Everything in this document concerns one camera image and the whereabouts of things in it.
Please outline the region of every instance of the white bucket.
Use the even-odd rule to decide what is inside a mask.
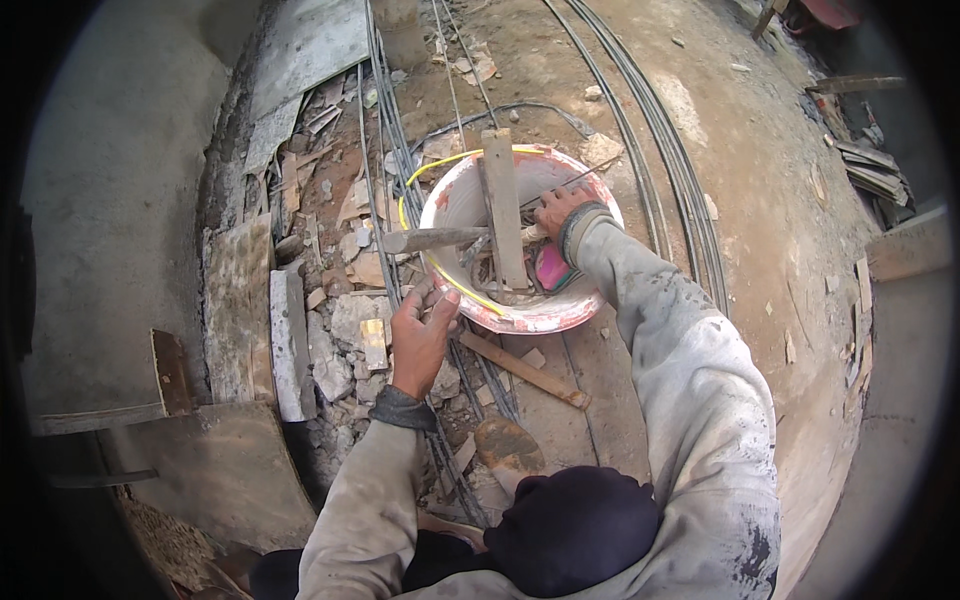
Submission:
[[[539,144],[515,145],[514,150],[517,149],[543,151],[543,154],[514,152],[516,192],[522,203],[588,170],[570,156]],[[485,220],[476,166],[479,156],[463,158],[440,179],[423,208],[420,228],[473,227]],[[603,180],[590,173],[577,184],[590,189],[607,205],[616,222],[623,225],[620,208]],[[541,297],[522,306],[506,306],[474,289],[454,247],[429,251],[427,255],[443,270],[431,269],[437,287],[466,290],[460,301],[460,312],[497,333],[532,334],[570,329],[595,315],[605,302],[593,282],[588,277],[580,277],[556,296]]]

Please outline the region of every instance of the wrist cuff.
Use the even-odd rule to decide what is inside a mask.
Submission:
[[[612,214],[605,204],[597,201],[580,204],[566,215],[564,224],[560,226],[560,234],[557,236],[557,248],[566,264],[576,267],[573,257],[577,253],[577,248],[580,247],[580,240],[584,237],[589,224],[600,216],[612,217]]]
[[[437,418],[433,411],[424,402],[392,385],[385,386],[376,395],[370,418],[397,427],[437,433]]]

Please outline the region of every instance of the wooden handle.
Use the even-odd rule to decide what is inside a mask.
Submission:
[[[391,231],[383,236],[383,250],[387,254],[402,254],[454,246],[472,242],[487,232],[487,228],[429,228]]]
[[[491,344],[478,335],[469,331],[464,331],[460,335],[460,343],[470,348],[477,354],[480,354],[487,360],[491,360],[503,369],[522,377],[526,381],[534,384],[545,392],[558,397],[567,404],[576,406],[580,410],[587,410],[592,398],[581,392],[577,388],[563,383],[560,379],[549,375],[540,369],[534,369],[530,365],[516,358],[512,354],[503,350],[499,346]]]

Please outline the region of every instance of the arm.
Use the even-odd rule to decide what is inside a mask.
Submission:
[[[367,434],[330,486],[300,559],[300,600],[382,600],[400,593],[417,543],[422,431],[436,431],[423,399],[444,360],[446,330],[460,302],[455,292],[442,300],[427,294],[430,287],[428,277],[391,319],[394,385],[377,397]],[[421,323],[422,309],[431,305]]]
[[[538,220],[616,309],[631,353],[663,510],[636,590],[768,597],[780,562],[770,390],[703,289],[586,200],[544,194]]]

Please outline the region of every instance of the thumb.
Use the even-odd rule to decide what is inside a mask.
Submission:
[[[444,297],[434,305],[427,326],[431,329],[446,332],[446,327],[450,324],[450,321],[457,316],[458,308],[460,308],[460,292],[448,290]]]

